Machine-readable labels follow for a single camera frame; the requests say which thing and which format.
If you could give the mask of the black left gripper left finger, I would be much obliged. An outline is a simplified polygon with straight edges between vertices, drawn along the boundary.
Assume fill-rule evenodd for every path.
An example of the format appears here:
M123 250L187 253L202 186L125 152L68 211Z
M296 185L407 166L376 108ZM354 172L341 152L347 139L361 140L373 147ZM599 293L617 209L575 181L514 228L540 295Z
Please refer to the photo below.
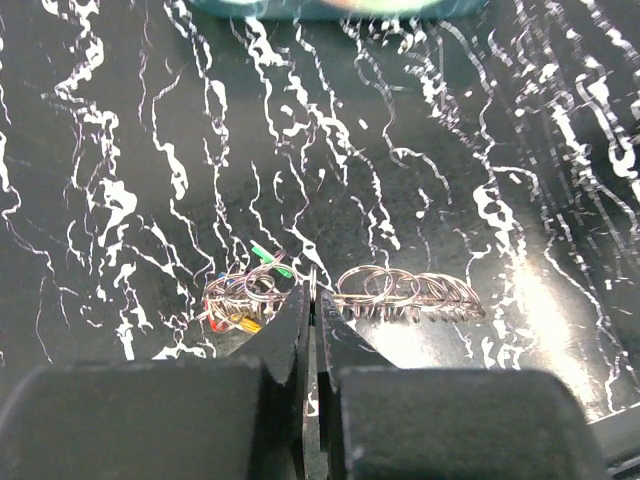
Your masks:
M5 479L301 479L309 289L219 359L41 367L1 411Z

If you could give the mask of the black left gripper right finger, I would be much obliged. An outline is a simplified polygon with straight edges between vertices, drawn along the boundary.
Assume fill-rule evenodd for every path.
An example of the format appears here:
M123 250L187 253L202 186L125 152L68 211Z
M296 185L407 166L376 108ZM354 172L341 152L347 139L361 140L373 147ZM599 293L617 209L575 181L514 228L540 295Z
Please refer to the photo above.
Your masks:
M321 442L333 479L604 479L577 400L540 370L401 369L316 304Z

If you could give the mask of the silver metal key disc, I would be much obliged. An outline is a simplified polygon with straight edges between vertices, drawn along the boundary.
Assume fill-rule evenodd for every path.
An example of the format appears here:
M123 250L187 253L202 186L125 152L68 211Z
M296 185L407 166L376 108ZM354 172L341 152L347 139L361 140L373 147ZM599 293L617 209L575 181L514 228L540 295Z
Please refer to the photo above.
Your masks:
M459 323L486 317L476 291L444 273L359 265L342 273L328 294L347 322L407 317L415 323L422 319Z

